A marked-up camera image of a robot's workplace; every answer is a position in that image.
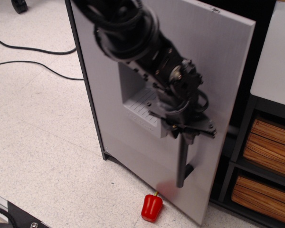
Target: bolt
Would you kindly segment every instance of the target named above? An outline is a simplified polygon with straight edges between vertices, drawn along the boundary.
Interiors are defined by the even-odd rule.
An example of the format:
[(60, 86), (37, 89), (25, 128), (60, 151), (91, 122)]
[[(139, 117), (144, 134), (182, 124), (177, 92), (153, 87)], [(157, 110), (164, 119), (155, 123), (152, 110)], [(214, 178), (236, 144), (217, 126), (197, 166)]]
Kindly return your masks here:
[(37, 228), (38, 227), (38, 223), (36, 222), (33, 222), (31, 225), (30, 225), (30, 228)]

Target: red bell pepper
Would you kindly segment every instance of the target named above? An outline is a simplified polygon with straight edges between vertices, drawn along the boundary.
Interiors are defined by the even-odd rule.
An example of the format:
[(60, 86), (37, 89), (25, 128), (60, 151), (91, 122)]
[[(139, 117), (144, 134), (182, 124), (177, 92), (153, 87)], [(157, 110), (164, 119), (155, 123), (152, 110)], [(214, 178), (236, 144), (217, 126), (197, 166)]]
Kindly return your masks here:
[(155, 222), (157, 216), (162, 208), (162, 199), (155, 195), (146, 195), (144, 198), (143, 208), (142, 208), (142, 218), (149, 222)]

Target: metal rod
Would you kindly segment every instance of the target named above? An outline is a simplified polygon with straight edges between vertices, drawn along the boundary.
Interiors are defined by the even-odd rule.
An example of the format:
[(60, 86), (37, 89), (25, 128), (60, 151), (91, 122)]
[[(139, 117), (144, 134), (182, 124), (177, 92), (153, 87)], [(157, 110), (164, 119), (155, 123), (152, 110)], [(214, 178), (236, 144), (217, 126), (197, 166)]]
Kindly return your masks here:
[(182, 134), (180, 134), (180, 146), (179, 146), (179, 157), (177, 163), (177, 176), (176, 176), (176, 187), (182, 188), (184, 186), (184, 180), (186, 176), (186, 162), (188, 153), (188, 144)]

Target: black cable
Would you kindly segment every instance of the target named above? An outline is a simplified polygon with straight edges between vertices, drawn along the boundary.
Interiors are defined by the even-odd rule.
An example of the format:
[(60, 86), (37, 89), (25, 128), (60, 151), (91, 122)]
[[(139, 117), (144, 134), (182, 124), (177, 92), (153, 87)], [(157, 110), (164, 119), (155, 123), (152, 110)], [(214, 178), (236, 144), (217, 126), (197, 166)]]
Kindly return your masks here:
[(59, 75), (60, 77), (64, 77), (66, 79), (75, 80), (75, 81), (83, 81), (83, 78), (72, 78), (72, 77), (67, 77), (67, 76), (61, 75), (61, 74), (57, 73), (56, 71), (52, 70), (51, 68), (47, 67), (46, 65), (39, 63), (39, 62), (16, 60), (16, 61), (3, 62), (3, 63), (0, 63), (0, 65), (7, 64), (7, 63), (35, 63), (35, 64), (42, 65), (43, 67), (45, 67), (46, 69), (48, 69), (48, 70), (52, 71), (53, 73)]
[(12, 215), (10, 213), (8, 213), (6, 210), (3, 210), (0, 208), (0, 214), (4, 215), (5, 217), (7, 217), (9, 219), (9, 222), (12, 224), (12, 226), (14, 228), (19, 228), (17, 226), (17, 223), (15, 221), (15, 219), (12, 217)]
[(2, 44), (3, 46), (5, 46), (7, 48), (21, 49), (21, 50), (28, 50), (28, 51), (38, 51), (38, 52), (43, 52), (43, 53), (51, 54), (51, 55), (68, 55), (68, 54), (71, 54), (71, 53), (76, 51), (76, 48), (74, 48), (70, 51), (65, 51), (65, 52), (46, 51), (46, 50), (42, 50), (42, 49), (38, 49), (38, 48), (32, 48), (32, 47), (29, 48), (29, 47), (12, 46), (12, 45), (5, 44), (2, 41), (0, 41), (0, 44)]

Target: gray panel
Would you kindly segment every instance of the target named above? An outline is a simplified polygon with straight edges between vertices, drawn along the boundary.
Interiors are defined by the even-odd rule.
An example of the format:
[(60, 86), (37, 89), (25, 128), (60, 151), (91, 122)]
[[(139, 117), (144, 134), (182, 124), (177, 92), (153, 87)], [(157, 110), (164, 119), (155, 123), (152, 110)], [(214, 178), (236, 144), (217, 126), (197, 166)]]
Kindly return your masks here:
[(143, 2), (158, 15), (164, 35), (203, 75), (200, 88), (210, 101), (206, 114), (215, 121), (218, 133), (215, 139), (203, 135), (195, 139), (187, 159), (195, 170), (183, 188), (176, 188), (179, 140), (156, 137), (126, 115), (118, 64), (100, 51), (94, 26), (73, 6), (100, 132), (110, 154), (201, 224), (254, 22), (194, 0)]

